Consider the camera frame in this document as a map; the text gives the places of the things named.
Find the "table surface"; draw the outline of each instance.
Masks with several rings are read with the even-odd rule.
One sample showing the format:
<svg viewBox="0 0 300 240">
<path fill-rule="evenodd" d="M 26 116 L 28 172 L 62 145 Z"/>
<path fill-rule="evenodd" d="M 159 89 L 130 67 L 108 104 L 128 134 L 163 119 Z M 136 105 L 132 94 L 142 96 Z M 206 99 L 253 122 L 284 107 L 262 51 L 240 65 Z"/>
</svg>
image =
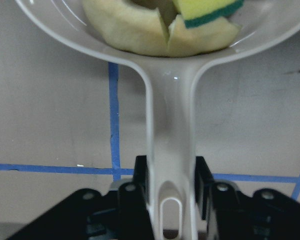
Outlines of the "table surface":
<svg viewBox="0 0 300 240">
<path fill-rule="evenodd" d="M 0 1 L 0 239 L 77 189 L 105 194 L 130 178 L 145 122 L 134 70 L 57 42 Z M 249 196 L 269 187 L 300 202 L 300 32 L 202 76 L 196 154 Z"/>
</svg>

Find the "handle hole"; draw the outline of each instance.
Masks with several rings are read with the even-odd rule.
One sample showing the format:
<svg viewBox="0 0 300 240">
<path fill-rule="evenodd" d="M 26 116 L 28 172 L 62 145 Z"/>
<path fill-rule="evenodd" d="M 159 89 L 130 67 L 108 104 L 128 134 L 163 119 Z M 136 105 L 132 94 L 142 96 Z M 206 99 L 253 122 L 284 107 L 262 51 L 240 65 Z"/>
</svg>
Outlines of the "handle hole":
<svg viewBox="0 0 300 240">
<path fill-rule="evenodd" d="M 180 229 L 180 203 L 174 198 L 168 198 L 161 205 L 163 236 L 173 240 L 179 236 Z"/>
</svg>

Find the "white spoon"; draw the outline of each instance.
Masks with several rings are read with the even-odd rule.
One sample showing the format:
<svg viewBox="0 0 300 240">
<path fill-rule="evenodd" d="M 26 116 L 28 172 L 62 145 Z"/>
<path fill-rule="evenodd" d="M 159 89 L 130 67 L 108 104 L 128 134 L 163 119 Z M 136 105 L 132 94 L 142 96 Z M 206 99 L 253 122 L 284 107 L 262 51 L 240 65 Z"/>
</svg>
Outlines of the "white spoon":
<svg viewBox="0 0 300 240">
<path fill-rule="evenodd" d="M 187 58 L 157 58 L 108 46 L 86 24 L 80 0 L 16 0 L 29 18 L 60 42 L 105 61 L 129 66 L 146 87 L 148 209 L 157 240 L 163 235 L 166 200 L 179 204 L 177 240 L 197 240 L 194 195 L 195 88 L 212 66 L 270 48 L 300 30 L 300 0 L 246 0 L 231 17 L 242 25 L 224 50 Z"/>
</svg>

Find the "screw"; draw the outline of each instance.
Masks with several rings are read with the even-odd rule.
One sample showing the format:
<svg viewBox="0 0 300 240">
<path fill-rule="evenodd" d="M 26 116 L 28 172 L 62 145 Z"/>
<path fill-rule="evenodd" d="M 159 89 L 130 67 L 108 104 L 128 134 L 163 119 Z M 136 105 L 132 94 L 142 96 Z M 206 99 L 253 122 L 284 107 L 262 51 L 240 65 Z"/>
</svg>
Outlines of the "screw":
<svg viewBox="0 0 300 240">
<path fill-rule="evenodd" d="M 226 192 L 229 189 L 228 185 L 225 183 L 219 183 L 216 188 L 221 192 Z"/>
<path fill-rule="evenodd" d="M 272 200 L 275 198 L 274 194 L 270 191 L 263 191 L 261 193 L 261 197 L 263 197 L 266 200 Z"/>
<path fill-rule="evenodd" d="M 127 192 L 133 192 L 134 190 L 136 190 L 136 185 L 134 185 L 133 183 L 128 184 L 127 186 L 125 186 L 124 188 Z"/>
<path fill-rule="evenodd" d="M 86 192 L 86 193 L 82 196 L 83 200 L 91 200 L 91 199 L 93 199 L 94 197 L 95 197 L 95 194 L 94 194 L 93 192 L 90 192 L 90 191 Z"/>
</svg>

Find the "sponge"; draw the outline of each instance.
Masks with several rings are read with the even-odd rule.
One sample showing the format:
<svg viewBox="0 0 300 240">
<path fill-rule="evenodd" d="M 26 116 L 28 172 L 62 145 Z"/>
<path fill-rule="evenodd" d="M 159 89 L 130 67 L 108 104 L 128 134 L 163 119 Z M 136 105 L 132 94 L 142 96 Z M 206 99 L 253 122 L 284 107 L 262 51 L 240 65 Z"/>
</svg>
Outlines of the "sponge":
<svg viewBox="0 0 300 240">
<path fill-rule="evenodd" d="M 173 0 L 186 28 L 196 28 L 239 9 L 244 0 Z"/>
</svg>

